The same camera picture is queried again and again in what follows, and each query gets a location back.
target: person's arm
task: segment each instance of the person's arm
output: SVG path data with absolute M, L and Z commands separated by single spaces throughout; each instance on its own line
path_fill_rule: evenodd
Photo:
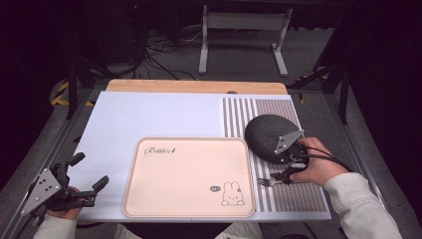
M 74 239 L 77 227 L 77 218 L 82 207 L 70 209 L 68 211 L 48 210 L 43 223 L 37 230 L 34 239 Z
M 309 154 L 330 153 L 315 137 L 300 140 Z M 293 181 L 308 181 L 328 192 L 332 207 L 340 216 L 347 238 L 401 238 L 397 225 L 379 199 L 369 190 L 367 180 L 358 173 L 348 172 L 341 165 L 311 158 L 307 170 L 291 175 Z

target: yellow and black tape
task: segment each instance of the yellow and black tape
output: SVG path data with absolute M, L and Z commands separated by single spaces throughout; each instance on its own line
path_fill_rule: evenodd
M 66 91 L 66 89 L 68 87 L 69 87 L 69 81 L 68 80 L 64 80 L 63 83 L 62 83 L 62 85 L 60 86 L 59 90 L 57 91 L 56 96 L 52 100 L 52 105 L 53 106 L 55 106 L 55 105 L 60 105 L 60 106 L 63 106 L 63 107 L 68 107 L 69 106 L 69 104 L 70 104 L 69 101 L 62 100 L 63 93 Z M 87 102 L 85 104 L 85 106 L 87 106 L 87 107 L 93 107 L 95 105 L 96 105 L 96 102 L 95 101 L 93 101 L 93 102 Z

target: table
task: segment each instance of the table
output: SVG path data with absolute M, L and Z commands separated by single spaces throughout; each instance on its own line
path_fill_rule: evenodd
M 310 183 L 255 186 L 284 166 L 268 165 L 250 153 L 256 211 L 248 217 L 127 217 L 122 202 L 133 151 L 146 136 L 243 137 L 246 123 L 257 115 L 282 115 L 296 123 L 292 100 L 278 83 L 112 80 L 102 92 L 76 150 L 87 157 L 69 168 L 71 184 L 89 190 L 105 174 L 109 184 L 94 208 L 80 220 L 112 222 L 275 222 L 330 219 L 322 189 Z

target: robotic hand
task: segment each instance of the robotic hand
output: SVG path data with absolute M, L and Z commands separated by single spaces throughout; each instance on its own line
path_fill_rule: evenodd
M 71 161 L 55 163 L 45 168 L 29 186 L 21 216 L 31 213 L 34 225 L 40 225 L 47 209 L 66 211 L 78 207 L 94 207 L 98 193 L 108 184 L 104 176 L 93 185 L 93 191 L 77 192 L 69 187 L 68 168 L 76 165 L 85 155 L 77 153 Z

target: fork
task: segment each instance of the fork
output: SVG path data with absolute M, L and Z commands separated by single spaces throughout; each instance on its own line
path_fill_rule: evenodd
M 257 179 L 258 179 L 258 183 L 261 184 L 261 185 L 263 185 L 263 186 L 271 186 L 272 187 L 272 186 L 274 186 L 276 184 L 284 183 L 281 180 L 273 180 L 273 179 L 268 179 L 268 178 L 260 178 L 260 177 L 258 177 Z M 297 181 L 297 182 L 293 182 L 293 183 L 306 183 L 306 182 Z

